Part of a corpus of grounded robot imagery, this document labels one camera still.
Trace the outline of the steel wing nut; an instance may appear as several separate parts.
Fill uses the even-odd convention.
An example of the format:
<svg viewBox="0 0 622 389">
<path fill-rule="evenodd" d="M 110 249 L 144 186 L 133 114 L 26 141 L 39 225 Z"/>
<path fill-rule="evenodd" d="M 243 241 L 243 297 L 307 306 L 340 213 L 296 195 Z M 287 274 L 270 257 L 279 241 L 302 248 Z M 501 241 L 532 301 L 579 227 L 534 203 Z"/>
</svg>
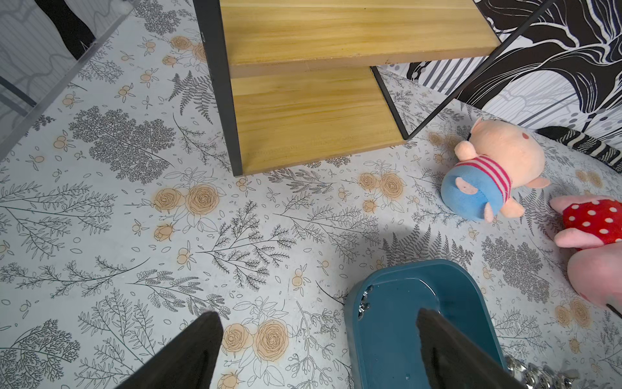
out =
<svg viewBox="0 0 622 389">
<path fill-rule="evenodd" d="M 544 374 L 550 382 L 550 388 L 556 389 L 571 389 L 573 383 L 580 378 L 579 372 L 575 369 L 554 371 L 549 366 L 544 367 Z"/>
<path fill-rule="evenodd" d="M 509 354 L 505 355 L 505 364 L 506 364 L 506 368 L 509 374 L 516 381 L 520 382 L 520 384 L 523 387 L 525 387 L 526 386 L 526 372 L 527 372 L 526 365 L 522 361 L 512 357 Z"/>
<path fill-rule="evenodd" d="M 532 363 L 528 363 L 527 368 L 523 371 L 523 381 L 528 389 L 549 388 L 547 379 L 544 377 L 544 371 Z"/>
</svg>

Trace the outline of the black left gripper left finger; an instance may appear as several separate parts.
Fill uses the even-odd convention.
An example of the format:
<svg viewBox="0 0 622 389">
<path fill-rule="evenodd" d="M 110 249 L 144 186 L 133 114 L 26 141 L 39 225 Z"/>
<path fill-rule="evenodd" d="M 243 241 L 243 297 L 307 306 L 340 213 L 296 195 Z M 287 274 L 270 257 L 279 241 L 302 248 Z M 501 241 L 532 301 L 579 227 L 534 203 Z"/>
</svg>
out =
<svg viewBox="0 0 622 389">
<path fill-rule="evenodd" d="M 209 388 L 223 340 L 216 312 L 201 314 L 120 388 Z"/>
</svg>

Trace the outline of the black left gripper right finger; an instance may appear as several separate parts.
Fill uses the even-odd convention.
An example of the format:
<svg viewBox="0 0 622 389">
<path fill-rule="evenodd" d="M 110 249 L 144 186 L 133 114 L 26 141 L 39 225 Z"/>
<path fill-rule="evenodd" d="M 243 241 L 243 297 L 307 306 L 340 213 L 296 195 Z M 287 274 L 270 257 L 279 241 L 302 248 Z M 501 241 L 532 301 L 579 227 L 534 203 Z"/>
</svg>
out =
<svg viewBox="0 0 622 389">
<path fill-rule="evenodd" d="M 429 386 L 511 389 L 522 385 L 437 311 L 421 308 L 416 326 Z"/>
</svg>

